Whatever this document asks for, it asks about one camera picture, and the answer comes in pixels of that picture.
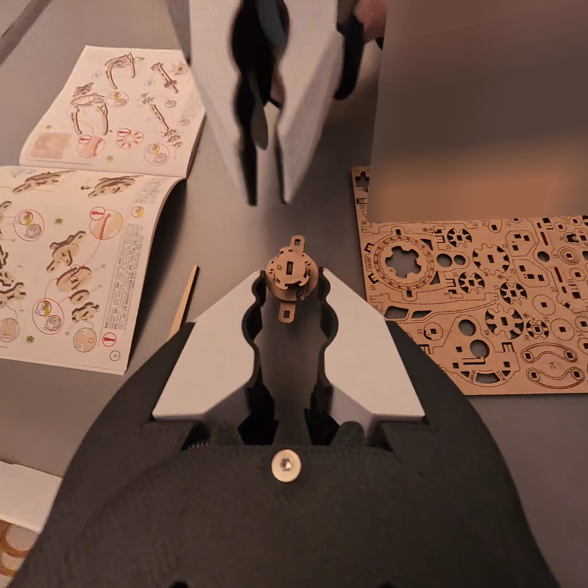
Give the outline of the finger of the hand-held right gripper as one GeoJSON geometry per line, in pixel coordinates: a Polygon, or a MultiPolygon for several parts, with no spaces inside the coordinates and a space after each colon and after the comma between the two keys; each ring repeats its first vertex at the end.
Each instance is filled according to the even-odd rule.
{"type": "Polygon", "coordinates": [[[241,73],[232,51],[235,20],[242,1],[189,1],[190,62],[208,125],[215,136],[224,166],[239,194],[256,204],[256,148],[246,145],[236,103],[241,73]]]}
{"type": "Polygon", "coordinates": [[[278,65],[284,101],[277,118],[281,199],[290,203],[303,182],[340,83],[343,37],[337,1],[285,1],[288,41],[278,65]]]}

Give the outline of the laser-cut wooden parts sheet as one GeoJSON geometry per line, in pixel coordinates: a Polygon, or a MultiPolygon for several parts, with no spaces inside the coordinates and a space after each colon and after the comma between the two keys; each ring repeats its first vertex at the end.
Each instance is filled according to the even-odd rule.
{"type": "Polygon", "coordinates": [[[587,393],[587,215],[376,223],[351,177],[367,301],[463,393],[587,393]]]}

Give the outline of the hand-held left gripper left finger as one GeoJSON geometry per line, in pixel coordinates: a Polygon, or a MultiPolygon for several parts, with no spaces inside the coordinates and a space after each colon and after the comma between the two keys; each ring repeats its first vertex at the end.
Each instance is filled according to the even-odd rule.
{"type": "Polygon", "coordinates": [[[195,320],[153,410],[156,420],[195,420],[208,429],[226,423],[248,445],[273,443],[275,401],[263,383],[254,341],[265,300],[259,270],[195,320]]]}

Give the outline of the thin wooden stick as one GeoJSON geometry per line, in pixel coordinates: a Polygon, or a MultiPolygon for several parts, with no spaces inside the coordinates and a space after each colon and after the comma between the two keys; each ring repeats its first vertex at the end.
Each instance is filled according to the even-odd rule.
{"type": "Polygon", "coordinates": [[[185,321],[185,318],[187,315],[188,305],[190,303],[190,300],[192,298],[192,294],[194,292],[195,283],[196,283],[196,279],[198,276],[198,271],[199,271],[198,265],[194,265],[192,267],[192,270],[190,271],[187,285],[186,285],[186,287],[182,293],[182,296],[180,298],[180,303],[179,303],[177,311],[174,315],[171,329],[170,329],[170,332],[167,337],[167,341],[171,340],[171,338],[180,330],[180,328],[184,324],[184,321],[185,321]]]}

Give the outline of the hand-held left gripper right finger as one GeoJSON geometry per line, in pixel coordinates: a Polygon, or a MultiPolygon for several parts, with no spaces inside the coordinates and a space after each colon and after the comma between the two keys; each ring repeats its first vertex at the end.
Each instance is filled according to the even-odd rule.
{"type": "Polygon", "coordinates": [[[371,437],[381,422],[425,417],[387,321],[327,268],[319,269],[318,375],[305,410],[313,445],[329,445],[347,422],[371,437]]]}

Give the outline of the person's right hand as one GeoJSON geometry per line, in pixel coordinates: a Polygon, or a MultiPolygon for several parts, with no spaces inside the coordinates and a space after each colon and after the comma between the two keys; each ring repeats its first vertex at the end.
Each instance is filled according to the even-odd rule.
{"type": "Polygon", "coordinates": [[[355,16],[364,29],[364,42],[385,36],[389,1],[358,1],[355,16]]]}

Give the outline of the round wooden model assembly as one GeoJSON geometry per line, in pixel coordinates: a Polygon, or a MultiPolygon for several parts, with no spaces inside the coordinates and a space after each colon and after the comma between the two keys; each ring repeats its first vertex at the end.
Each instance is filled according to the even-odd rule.
{"type": "Polygon", "coordinates": [[[298,302],[314,292],[318,281],[319,268],[305,253],[305,238],[293,236],[289,246],[280,249],[265,270],[266,287],[280,301],[280,322],[290,324],[294,321],[298,302]]]}

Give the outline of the illustrated instruction booklet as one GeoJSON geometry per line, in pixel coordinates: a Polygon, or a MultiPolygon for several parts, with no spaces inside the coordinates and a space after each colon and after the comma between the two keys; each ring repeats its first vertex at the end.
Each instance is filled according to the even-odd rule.
{"type": "Polygon", "coordinates": [[[1,358],[124,374],[204,119],[180,51],[85,46],[19,165],[1,166],[1,358]]]}

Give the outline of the white cardboard box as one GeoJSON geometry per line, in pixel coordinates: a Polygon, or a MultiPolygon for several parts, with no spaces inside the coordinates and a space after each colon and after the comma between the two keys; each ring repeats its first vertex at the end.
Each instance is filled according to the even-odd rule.
{"type": "Polygon", "coordinates": [[[1,587],[8,587],[40,535],[62,479],[1,462],[1,587]]]}

